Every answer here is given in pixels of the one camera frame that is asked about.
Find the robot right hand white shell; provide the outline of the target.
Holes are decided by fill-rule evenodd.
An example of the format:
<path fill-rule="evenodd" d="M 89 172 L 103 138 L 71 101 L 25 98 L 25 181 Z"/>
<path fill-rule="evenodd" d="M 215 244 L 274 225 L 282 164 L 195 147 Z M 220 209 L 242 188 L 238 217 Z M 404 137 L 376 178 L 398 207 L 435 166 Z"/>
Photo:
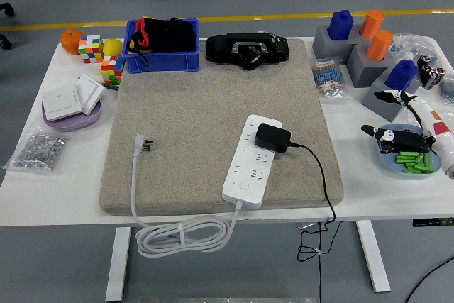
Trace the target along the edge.
<path fill-rule="evenodd" d="M 441 169 L 453 178 L 453 132 L 438 113 L 421 97 L 399 90 L 384 90 L 374 93 L 375 97 L 387 103 L 406 107 L 422 128 L 422 133 L 396 131 L 361 126 L 361 130 L 377 141 L 392 147 L 395 151 L 427 153 L 433 151 L 441 159 Z"/>

